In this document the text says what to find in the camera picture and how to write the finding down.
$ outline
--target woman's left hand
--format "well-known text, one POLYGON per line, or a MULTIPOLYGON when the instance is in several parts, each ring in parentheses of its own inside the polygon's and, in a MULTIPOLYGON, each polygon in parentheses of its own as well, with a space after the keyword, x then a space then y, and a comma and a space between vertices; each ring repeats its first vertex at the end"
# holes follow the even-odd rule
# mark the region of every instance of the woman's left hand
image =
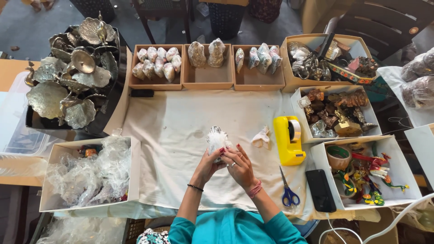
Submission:
POLYGON ((205 183, 210 180, 217 170, 226 167, 226 163, 224 162, 214 163, 214 160, 225 151, 225 148, 220 148, 211 153, 211 155, 208 155, 208 149, 206 149, 199 165, 194 171, 193 177, 191 177, 190 184, 203 189, 205 183))

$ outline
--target yellow tape dispenser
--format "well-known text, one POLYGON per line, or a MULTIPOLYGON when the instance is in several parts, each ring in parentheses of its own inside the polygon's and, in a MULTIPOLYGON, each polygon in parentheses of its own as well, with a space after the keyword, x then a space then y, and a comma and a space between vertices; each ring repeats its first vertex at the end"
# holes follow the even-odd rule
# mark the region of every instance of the yellow tape dispenser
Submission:
POLYGON ((283 166, 299 165, 306 157, 301 150, 301 127, 297 117, 281 116, 273 120, 280 164, 283 166))

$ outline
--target packing tape roll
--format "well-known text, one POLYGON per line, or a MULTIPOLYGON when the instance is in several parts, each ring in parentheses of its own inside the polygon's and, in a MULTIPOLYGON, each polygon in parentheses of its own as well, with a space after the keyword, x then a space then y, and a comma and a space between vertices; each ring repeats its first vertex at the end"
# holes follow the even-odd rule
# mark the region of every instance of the packing tape roll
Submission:
POLYGON ((352 158, 350 149, 338 145, 326 146, 325 152, 332 169, 345 170, 352 158))
POLYGON ((301 126, 298 121, 295 119, 289 119, 288 120, 288 127, 289 127, 289 140, 290 141, 298 141, 301 137, 301 126))

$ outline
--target pink thread bracelet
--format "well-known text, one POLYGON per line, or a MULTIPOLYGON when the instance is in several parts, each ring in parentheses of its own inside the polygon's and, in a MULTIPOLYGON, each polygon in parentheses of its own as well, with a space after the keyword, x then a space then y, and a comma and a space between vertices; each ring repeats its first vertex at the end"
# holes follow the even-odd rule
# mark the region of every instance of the pink thread bracelet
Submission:
POLYGON ((254 198, 258 194, 259 190, 262 189, 261 180, 255 185, 255 187, 247 194, 250 198, 254 198))

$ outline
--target teal kurta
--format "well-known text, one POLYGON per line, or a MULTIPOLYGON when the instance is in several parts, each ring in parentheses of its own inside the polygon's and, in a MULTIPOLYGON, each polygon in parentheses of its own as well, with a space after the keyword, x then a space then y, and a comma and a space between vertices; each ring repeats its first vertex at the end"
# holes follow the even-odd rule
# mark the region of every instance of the teal kurta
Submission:
POLYGON ((260 214, 239 208, 226 208, 199 215, 196 225, 175 218, 170 231, 171 244, 305 244, 306 240, 282 212, 264 224, 260 214))

